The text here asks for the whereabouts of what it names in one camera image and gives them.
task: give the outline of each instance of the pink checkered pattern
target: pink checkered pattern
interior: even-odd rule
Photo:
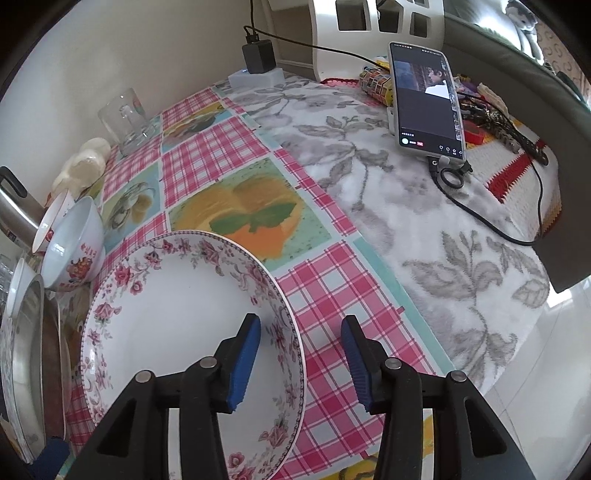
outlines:
[[[267,153],[263,142],[235,116],[195,135],[162,157],[164,205],[174,205]]]
[[[192,113],[198,112],[218,100],[219,97],[211,88],[206,88],[201,92],[195,93],[195,95],[185,98],[185,100],[162,112],[162,130],[166,130]]]
[[[168,232],[166,213],[160,212],[149,222],[139,227],[134,233],[126,236],[124,240],[106,256],[105,263],[103,263],[103,267],[93,283],[95,290],[98,289],[101,282],[109,275],[111,270],[115,268],[121,259],[127,256],[129,252],[141,244],[146,243],[151,238],[162,235],[166,232]]]
[[[120,160],[105,173],[103,202],[109,200],[117,191],[134,178],[139,172],[158,160],[160,156],[160,135],[157,135],[143,147]]]
[[[434,371],[397,309],[346,242],[297,265],[278,279],[294,310],[304,350],[308,402],[292,455],[274,476],[291,479],[320,472],[379,441],[380,417],[359,404],[341,348],[340,324],[356,315],[368,338],[420,372]]]
[[[226,106],[226,108],[231,108],[232,110],[234,110],[236,113],[238,113],[240,115],[242,115],[243,113],[246,113],[246,110],[244,110],[244,108],[242,108],[237,103],[234,103],[228,97],[222,98],[222,103]]]
[[[343,210],[340,209],[328,193],[320,188],[320,186],[306,173],[304,167],[302,167],[287,150],[280,148],[279,150],[275,150],[273,154],[279,158],[285,165],[286,169],[300,181],[300,185],[312,195],[316,205],[329,214],[333,226],[341,235],[347,236],[357,231],[353,222],[349,220]]]
[[[162,114],[163,128],[218,100],[206,89],[178,103]],[[240,112],[231,100],[228,107]],[[114,165],[109,160],[103,199],[111,197],[123,184],[157,160],[160,152],[150,142],[141,151]],[[196,134],[161,157],[164,205],[169,208],[205,185],[269,154],[269,149],[237,117]],[[315,203],[330,216],[343,236],[356,232],[330,196],[309,177],[286,150],[274,154],[294,175],[298,188],[309,192]],[[159,213],[126,237],[110,252],[95,289],[116,264],[137,246],[168,231],[167,214]],[[346,241],[340,241],[315,258],[305,260],[278,282],[294,310],[306,353],[309,395],[303,427],[295,448],[274,478],[292,480],[320,472],[336,462],[362,453],[378,442],[382,420],[369,416],[359,404],[345,356],[338,338],[346,314],[354,314],[369,338],[378,339],[386,350],[421,372],[434,373],[419,345],[402,322],[400,305],[393,305],[363,262]],[[67,414],[70,438],[78,451],[93,431],[84,390],[78,379]]]
[[[88,412],[84,387],[82,386],[82,379],[80,377],[76,377],[72,385],[72,400],[70,402],[70,408],[66,413],[66,422],[70,434],[70,443],[72,444],[74,454],[78,455],[91,432],[95,429],[95,424],[92,423],[90,413]]]
[[[110,171],[115,166],[115,159],[119,154],[119,147],[115,146],[111,148],[111,153],[109,154],[109,158],[105,164],[105,172]]]

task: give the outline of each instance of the glass cup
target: glass cup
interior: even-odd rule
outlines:
[[[133,88],[127,89],[101,108],[99,118],[119,144],[123,156],[133,153],[155,134],[155,128],[146,118]]]

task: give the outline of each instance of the floor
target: floor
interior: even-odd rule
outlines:
[[[486,399],[538,480],[568,477],[591,440],[591,277],[551,292]]]

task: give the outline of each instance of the smartphone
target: smartphone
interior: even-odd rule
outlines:
[[[445,55],[391,42],[388,57],[394,97],[388,120],[397,144],[406,154],[464,160],[462,116]]]

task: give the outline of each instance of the gray sofa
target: gray sofa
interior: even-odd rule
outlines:
[[[446,13],[443,52],[454,72],[486,84],[558,158],[562,213],[535,247],[554,289],[591,274],[591,111],[555,75],[481,28]]]

